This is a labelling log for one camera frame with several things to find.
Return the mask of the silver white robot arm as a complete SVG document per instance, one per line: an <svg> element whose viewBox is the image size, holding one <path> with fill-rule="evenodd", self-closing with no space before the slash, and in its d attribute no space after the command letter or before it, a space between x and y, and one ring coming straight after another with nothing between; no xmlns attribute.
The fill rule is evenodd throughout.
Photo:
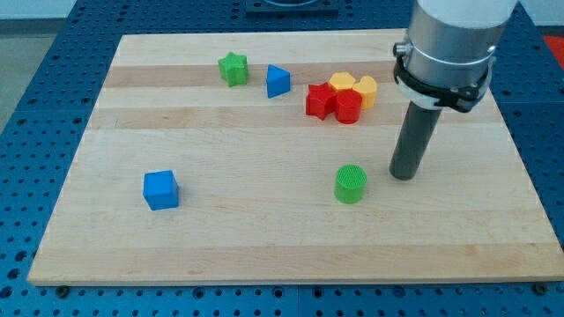
<svg viewBox="0 0 564 317"><path fill-rule="evenodd" d="M516 0L415 0L393 47L394 78L415 105L470 112L493 75L494 52Z"/></svg>

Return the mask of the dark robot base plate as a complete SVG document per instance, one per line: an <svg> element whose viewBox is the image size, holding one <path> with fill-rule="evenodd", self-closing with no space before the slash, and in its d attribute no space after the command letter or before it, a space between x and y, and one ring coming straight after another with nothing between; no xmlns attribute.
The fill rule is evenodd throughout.
<svg viewBox="0 0 564 317"><path fill-rule="evenodd" d="M339 0L245 0L247 16L338 12Z"/></svg>

